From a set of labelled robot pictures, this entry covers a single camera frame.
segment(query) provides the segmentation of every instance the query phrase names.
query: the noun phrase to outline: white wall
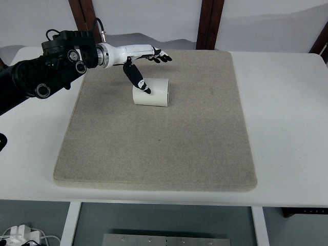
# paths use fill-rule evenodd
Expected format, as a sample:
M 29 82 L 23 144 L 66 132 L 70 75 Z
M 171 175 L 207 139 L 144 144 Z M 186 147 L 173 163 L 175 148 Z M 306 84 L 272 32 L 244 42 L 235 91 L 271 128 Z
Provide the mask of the white wall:
M 108 34 L 197 39 L 201 0 L 93 0 Z M 216 48 L 308 52 L 328 21 L 328 0 L 225 0 Z M 76 30 L 67 0 L 0 1 L 0 47 L 40 46 L 48 29 Z

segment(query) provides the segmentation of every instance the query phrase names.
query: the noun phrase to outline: white robotic hand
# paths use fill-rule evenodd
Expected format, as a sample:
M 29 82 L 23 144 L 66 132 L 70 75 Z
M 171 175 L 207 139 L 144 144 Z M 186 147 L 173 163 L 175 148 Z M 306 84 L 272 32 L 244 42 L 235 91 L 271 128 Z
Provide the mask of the white robotic hand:
M 151 90 L 146 85 L 140 71 L 132 64 L 136 59 L 146 58 L 160 63 L 172 61 L 172 59 L 162 50 L 151 45 L 128 45 L 113 47 L 106 43 L 97 44 L 98 65 L 109 68 L 113 65 L 123 65 L 123 71 L 131 83 L 140 90 L 150 94 Z
M 172 58 L 170 58 L 169 55 L 167 55 L 161 49 L 155 47 L 153 47 L 153 49 L 154 49 L 154 55 L 147 57 L 148 60 L 153 60 L 156 63 L 160 63 L 160 60 L 164 63 L 166 63 L 167 61 L 172 61 Z

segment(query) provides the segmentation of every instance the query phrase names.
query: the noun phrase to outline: power strip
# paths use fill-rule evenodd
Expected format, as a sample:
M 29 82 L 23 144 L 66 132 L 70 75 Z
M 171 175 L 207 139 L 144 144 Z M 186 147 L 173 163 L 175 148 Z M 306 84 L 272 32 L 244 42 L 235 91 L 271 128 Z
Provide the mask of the power strip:
M 36 243 L 40 244 L 40 231 L 31 232 L 31 228 L 22 224 L 19 227 L 14 226 L 10 229 L 10 236 L 6 239 L 7 244 L 9 246 L 21 246 L 27 241 L 33 240 Z M 29 242 L 30 246 L 36 246 L 34 242 Z

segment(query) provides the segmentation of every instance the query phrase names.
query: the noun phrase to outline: gray felt pad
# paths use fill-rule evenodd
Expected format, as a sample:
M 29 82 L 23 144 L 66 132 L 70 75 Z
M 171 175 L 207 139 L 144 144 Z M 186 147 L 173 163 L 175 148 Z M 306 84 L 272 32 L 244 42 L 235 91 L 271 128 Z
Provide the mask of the gray felt pad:
M 169 106 L 133 103 L 122 66 L 87 72 L 54 170 L 58 185 L 248 191 L 257 183 L 229 52 L 169 50 L 135 62 L 169 78 Z

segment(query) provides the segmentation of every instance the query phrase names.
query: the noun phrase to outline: table leg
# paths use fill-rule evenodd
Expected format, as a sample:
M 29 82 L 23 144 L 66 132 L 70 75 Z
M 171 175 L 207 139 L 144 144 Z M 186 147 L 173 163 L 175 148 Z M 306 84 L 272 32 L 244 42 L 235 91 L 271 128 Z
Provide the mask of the table leg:
M 74 234 L 75 234 L 75 228 L 80 213 L 80 208 L 81 208 L 81 202 L 74 201 L 70 203 L 60 246 L 72 245 Z

